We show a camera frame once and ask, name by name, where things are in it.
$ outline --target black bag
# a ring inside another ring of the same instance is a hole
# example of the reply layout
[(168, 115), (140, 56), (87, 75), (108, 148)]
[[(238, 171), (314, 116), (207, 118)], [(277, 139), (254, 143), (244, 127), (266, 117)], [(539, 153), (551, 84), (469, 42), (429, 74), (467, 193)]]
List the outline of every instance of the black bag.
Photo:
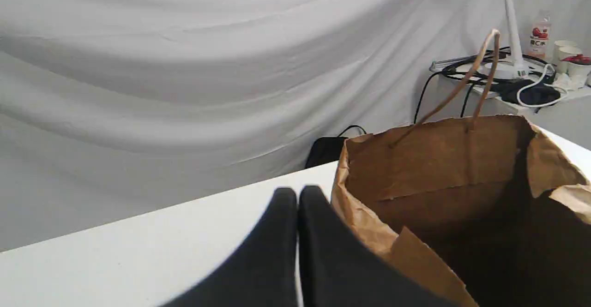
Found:
[(363, 134), (367, 134), (363, 127), (358, 125), (351, 125), (345, 128), (337, 137), (320, 137), (312, 145), (308, 160), (306, 160), (305, 168), (314, 168), (322, 164), (327, 164), (338, 160), (340, 151), (343, 148), (344, 141), (347, 139), (342, 136), (344, 132), (351, 128), (359, 128), (363, 131)]

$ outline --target white cloth backdrop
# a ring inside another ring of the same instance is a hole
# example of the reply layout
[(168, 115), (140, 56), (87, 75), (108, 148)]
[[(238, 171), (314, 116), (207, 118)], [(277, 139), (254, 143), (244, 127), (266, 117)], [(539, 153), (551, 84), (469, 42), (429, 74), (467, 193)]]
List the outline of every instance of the white cloth backdrop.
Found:
[[(591, 48), (591, 0), (515, 1), (524, 33), (547, 8), (553, 39)], [(408, 124), (430, 62), (491, 27), (502, 0), (0, 0), (0, 250)]]

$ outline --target paper bag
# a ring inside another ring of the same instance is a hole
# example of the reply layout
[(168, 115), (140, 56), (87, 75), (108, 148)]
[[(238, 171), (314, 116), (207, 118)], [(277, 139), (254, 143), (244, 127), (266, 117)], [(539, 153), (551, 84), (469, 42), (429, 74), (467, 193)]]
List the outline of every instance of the paper bag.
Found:
[(539, 306), (555, 295), (591, 306), (588, 250), (564, 260), (591, 241), (589, 182), (559, 147), (521, 116), (479, 117), (492, 77), (472, 117), (424, 123), (465, 86), (492, 36), (494, 72), (496, 30), (458, 87), (420, 122), (346, 141), (333, 207), (375, 254), (458, 305)]

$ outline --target plastic bottle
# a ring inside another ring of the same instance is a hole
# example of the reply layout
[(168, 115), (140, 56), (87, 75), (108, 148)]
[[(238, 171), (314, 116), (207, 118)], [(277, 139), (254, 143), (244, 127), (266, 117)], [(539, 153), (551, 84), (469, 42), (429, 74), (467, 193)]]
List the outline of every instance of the plastic bottle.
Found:
[(530, 56), (545, 59), (551, 27), (550, 12), (547, 10), (540, 10), (538, 16), (534, 20), (530, 33), (530, 49), (528, 50)]

